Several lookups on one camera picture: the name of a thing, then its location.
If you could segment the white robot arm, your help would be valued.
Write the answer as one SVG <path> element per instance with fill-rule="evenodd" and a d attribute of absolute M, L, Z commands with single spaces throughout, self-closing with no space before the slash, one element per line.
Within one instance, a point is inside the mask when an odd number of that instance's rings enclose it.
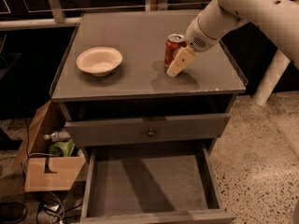
<path fill-rule="evenodd" d="M 295 66 L 299 66 L 299 5 L 291 0 L 212 0 L 189 25 L 187 47 L 175 54 L 166 73 L 175 77 L 227 33 L 251 22 Z"/>

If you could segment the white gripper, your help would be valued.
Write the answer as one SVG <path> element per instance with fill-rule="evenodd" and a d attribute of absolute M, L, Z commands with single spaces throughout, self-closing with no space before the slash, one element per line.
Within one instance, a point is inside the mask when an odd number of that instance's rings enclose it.
<path fill-rule="evenodd" d="M 194 51 L 206 52 L 218 43 L 217 39 L 212 39 L 204 34 L 199 25 L 198 17 L 187 28 L 185 38 L 188 47 L 181 47 L 177 51 L 174 60 L 170 63 L 166 71 L 170 77 L 176 77 L 195 59 Z"/>

